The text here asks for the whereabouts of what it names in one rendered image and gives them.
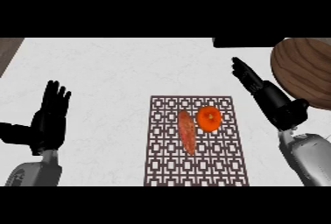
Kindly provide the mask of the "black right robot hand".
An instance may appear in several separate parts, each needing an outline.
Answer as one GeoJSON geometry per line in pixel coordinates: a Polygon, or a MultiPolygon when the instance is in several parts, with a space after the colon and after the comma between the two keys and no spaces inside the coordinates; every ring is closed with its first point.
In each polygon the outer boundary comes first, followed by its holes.
{"type": "Polygon", "coordinates": [[[267,121],[279,130],[289,130],[307,119],[308,102],[305,99],[289,100],[285,92],[237,57],[231,57],[231,75],[249,92],[267,121]]]}

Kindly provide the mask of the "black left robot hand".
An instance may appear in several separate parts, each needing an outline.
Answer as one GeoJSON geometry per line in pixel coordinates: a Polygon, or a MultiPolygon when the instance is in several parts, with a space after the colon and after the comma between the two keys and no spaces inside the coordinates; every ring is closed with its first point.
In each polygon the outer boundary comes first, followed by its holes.
{"type": "Polygon", "coordinates": [[[66,115],[70,92],[50,80],[45,84],[39,110],[27,126],[0,122],[0,141],[5,144],[26,145],[32,155],[57,150],[64,142],[66,115]]]}

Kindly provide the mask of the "brown wooden bowl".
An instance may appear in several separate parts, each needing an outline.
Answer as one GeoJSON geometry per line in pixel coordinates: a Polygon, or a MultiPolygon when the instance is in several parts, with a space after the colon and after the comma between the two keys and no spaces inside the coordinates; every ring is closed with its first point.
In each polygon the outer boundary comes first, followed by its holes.
{"type": "Polygon", "coordinates": [[[270,68],[283,91],[331,110],[331,45],[314,38],[288,38],[273,47],[270,68]]]}

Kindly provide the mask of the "brown patterned placemat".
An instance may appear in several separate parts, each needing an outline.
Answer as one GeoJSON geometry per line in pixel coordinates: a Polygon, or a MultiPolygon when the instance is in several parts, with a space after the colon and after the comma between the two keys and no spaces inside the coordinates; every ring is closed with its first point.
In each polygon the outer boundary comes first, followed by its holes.
{"type": "Polygon", "coordinates": [[[149,98],[149,127],[144,186],[248,186],[233,98],[228,96],[153,95],[149,98]],[[217,130],[194,130],[194,151],[181,146],[178,112],[196,116],[212,106],[221,114],[217,130]]]}

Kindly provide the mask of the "reddish sweet potato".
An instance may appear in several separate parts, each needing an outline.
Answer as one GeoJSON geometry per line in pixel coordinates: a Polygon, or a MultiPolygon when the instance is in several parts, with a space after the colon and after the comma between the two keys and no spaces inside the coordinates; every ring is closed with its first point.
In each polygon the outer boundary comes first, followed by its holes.
{"type": "Polygon", "coordinates": [[[194,125],[191,117],[184,110],[178,113],[178,133],[183,148],[191,156],[194,151],[194,125]]]}

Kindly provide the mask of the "orange round fruit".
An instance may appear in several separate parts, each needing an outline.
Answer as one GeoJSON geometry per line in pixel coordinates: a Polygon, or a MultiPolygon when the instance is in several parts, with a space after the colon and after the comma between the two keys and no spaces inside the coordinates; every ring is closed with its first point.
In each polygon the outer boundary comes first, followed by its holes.
{"type": "Polygon", "coordinates": [[[199,107],[196,113],[196,123],[200,130],[211,132],[218,129],[222,121],[220,110],[214,106],[199,107]]]}

